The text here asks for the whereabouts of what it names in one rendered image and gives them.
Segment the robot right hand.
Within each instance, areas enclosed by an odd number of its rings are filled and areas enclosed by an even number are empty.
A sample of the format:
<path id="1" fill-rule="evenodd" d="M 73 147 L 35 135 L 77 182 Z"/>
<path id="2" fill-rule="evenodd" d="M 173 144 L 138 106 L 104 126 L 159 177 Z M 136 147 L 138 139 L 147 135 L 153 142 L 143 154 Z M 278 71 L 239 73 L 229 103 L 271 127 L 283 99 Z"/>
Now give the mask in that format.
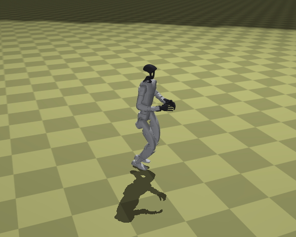
<path id="1" fill-rule="evenodd" d="M 160 107 L 160 110 L 159 110 L 159 111 L 156 111 L 156 112 L 160 112 L 161 110 L 163 110 L 163 111 L 173 111 L 173 110 L 171 110 L 171 109 L 174 109 L 174 108 L 172 108 L 172 107 L 174 107 L 174 106 L 171 106 L 172 104 L 168 104 L 168 105 L 167 105 L 167 103 L 169 103 L 169 102 L 166 102 L 164 105 L 159 106 L 159 107 Z M 157 107 L 158 107 L 158 106 L 157 106 Z"/>

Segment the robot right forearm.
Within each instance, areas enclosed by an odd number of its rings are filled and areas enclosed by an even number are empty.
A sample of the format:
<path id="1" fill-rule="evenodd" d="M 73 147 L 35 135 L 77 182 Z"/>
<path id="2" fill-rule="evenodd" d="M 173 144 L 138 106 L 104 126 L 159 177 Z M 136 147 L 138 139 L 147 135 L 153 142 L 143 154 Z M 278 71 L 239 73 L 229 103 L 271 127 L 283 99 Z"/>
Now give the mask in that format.
<path id="1" fill-rule="evenodd" d="M 143 111 L 145 111 L 145 112 L 155 112 L 155 111 L 159 111 L 160 110 L 160 107 L 158 106 L 158 107 L 155 107 L 155 106 L 147 106 L 147 105 L 143 105 L 143 104 L 139 104 L 138 105 L 138 108 L 140 109 L 140 110 L 143 110 Z"/>

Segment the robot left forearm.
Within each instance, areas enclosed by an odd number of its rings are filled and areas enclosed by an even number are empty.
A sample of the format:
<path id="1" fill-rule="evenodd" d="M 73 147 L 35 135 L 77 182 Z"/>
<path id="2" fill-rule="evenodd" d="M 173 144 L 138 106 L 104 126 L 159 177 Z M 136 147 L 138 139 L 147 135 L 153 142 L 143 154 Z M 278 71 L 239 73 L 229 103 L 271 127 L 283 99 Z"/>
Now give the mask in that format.
<path id="1" fill-rule="evenodd" d="M 164 97 L 158 92 L 155 96 L 159 101 L 161 101 L 163 104 L 165 104 L 165 101 L 163 100 Z"/>

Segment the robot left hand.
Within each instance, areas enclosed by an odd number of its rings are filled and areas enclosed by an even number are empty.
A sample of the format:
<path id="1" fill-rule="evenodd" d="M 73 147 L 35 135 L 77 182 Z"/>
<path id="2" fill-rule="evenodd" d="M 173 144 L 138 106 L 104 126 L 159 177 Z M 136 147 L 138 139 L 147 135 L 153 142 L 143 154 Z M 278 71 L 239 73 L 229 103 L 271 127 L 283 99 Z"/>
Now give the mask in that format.
<path id="1" fill-rule="evenodd" d="M 173 102 L 172 100 L 168 100 L 168 99 L 166 99 L 166 98 L 164 98 L 163 100 L 165 101 L 165 103 L 166 103 L 166 102 L 169 102 L 169 103 L 167 103 L 167 104 L 172 104 L 171 106 L 174 106 L 173 108 L 174 108 L 174 110 L 175 110 L 175 108 L 176 108 L 175 102 Z"/>

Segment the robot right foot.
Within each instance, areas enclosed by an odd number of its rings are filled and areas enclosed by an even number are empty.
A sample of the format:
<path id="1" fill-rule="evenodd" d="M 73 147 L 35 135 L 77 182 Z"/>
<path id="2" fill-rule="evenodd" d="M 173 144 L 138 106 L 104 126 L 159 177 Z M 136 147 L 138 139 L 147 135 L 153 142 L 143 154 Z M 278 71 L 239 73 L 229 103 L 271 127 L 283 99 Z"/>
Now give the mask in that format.
<path id="1" fill-rule="evenodd" d="M 143 165 L 141 162 L 139 164 L 136 164 L 136 160 L 133 160 L 131 163 L 133 166 L 136 166 L 137 168 L 141 170 L 147 170 L 147 166 Z"/>

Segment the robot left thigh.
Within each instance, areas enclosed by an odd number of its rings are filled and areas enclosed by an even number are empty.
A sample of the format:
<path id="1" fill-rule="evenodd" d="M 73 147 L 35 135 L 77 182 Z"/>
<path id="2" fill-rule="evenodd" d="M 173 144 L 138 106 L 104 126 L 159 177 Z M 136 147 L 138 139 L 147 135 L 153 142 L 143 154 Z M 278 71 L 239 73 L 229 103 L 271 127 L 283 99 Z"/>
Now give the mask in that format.
<path id="1" fill-rule="evenodd" d="M 149 116 L 148 120 L 150 120 L 149 125 L 150 125 L 150 127 L 153 131 L 154 137 L 155 137 L 155 144 L 157 144 L 159 141 L 159 138 L 160 138 L 160 126 L 159 126 L 158 119 L 157 119 L 154 112 L 150 111 L 150 116 Z"/>

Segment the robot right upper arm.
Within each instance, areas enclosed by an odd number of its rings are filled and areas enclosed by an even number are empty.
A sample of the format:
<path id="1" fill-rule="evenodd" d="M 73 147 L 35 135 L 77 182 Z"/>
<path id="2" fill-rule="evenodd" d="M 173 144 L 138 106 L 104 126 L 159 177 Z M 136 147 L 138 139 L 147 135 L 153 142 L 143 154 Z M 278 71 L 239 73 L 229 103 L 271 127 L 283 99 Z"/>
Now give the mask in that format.
<path id="1" fill-rule="evenodd" d="M 138 108 L 138 105 L 142 104 L 142 101 L 144 99 L 144 95 L 145 95 L 146 91 L 147 91 L 147 86 L 146 85 L 142 84 L 141 86 L 139 86 L 139 88 L 138 88 L 138 98 L 137 98 L 137 103 L 136 103 L 136 108 L 138 110 L 140 110 Z"/>

